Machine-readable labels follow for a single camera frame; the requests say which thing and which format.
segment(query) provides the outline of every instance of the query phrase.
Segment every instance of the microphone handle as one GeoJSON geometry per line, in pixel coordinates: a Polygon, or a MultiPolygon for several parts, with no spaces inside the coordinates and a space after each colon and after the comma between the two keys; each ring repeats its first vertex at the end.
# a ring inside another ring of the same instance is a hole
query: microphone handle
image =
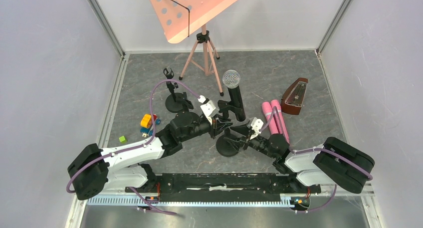
{"type": "Polygon", "coordinates": [[[236,88],[228,88],[227,90],[229,92],[231,105],[241,109],[240,113],[235,113],[237,121],[244,121],[246,119],[246,116],[244,111],[244,104],[242,103],[241,90],[239,89],[239,86],[236,88]]]}

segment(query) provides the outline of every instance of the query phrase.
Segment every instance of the toothed white rail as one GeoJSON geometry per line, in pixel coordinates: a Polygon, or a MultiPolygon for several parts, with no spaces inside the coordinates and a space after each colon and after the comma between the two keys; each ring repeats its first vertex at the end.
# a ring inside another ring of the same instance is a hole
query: toothed white rail
{"type": "MultiPolygon", "coordinates": [[[[280,202],[158,202],[160,207],[294,207],[290,205],[291,197],[281,197],[280,202]]],[[[97,195],[90,198],[91,206],[145,206],[136,195],[97,195]]]]}

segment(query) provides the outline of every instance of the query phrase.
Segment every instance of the tripod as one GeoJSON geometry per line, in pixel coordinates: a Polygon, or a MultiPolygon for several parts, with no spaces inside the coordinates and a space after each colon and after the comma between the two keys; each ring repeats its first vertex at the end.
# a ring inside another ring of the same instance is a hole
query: tripod
{"type": "Polygon", "coordinates": [[[183,79],[183,76],[185,74],[185,71],[187,70],[189,63],[192,62],[199,69],[203,70],[206,76],[209,76],[211,73],[214,73],[214,75],[216,76],[220,95],[223,96],[223,90],[220,84],[219,74],[217,73],[216,63],[214,62],[214,55],[216,55],[216,59],[220,59],[219,54],[217,53],[216,48],[214,47],[213,42],[209,37],[209,31],[206,30],[206,25],[204,24],[203,26],[201,26],[201,33],[197,34],[197,40],[195,41],[193,49],[191,50],[191,53],[188,56],[187,62],[185,63],[184,69],[182,70],[179,80],[183,79]],[[201,67],[198,63],[194,62],[194,60],[192,60],[193,54],[199,43],[203,44],[204,68],[201,67]]]}

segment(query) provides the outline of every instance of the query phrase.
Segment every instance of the yellow toy block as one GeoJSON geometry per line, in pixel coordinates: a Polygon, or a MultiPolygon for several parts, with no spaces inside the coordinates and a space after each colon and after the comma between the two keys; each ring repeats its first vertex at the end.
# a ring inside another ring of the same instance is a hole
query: yellow toy block
{"type": "Polygon", "coordinates": [[[150,128],[152,125],[151,122],[151,115],[150,114],[145,114],[143,119],[141,120],[141,127],[145,127],[145,128],[150,128]]]}

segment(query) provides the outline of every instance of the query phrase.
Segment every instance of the green cube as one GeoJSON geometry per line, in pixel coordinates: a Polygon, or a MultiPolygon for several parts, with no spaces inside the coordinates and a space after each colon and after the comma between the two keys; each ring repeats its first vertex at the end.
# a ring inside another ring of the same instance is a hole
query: green cube
{"type": "Polygon", "coordinates": [[[120,143],[126,143],[127,142],[125,136],[119,137],[119,141],[120,141],[120,143]]]}

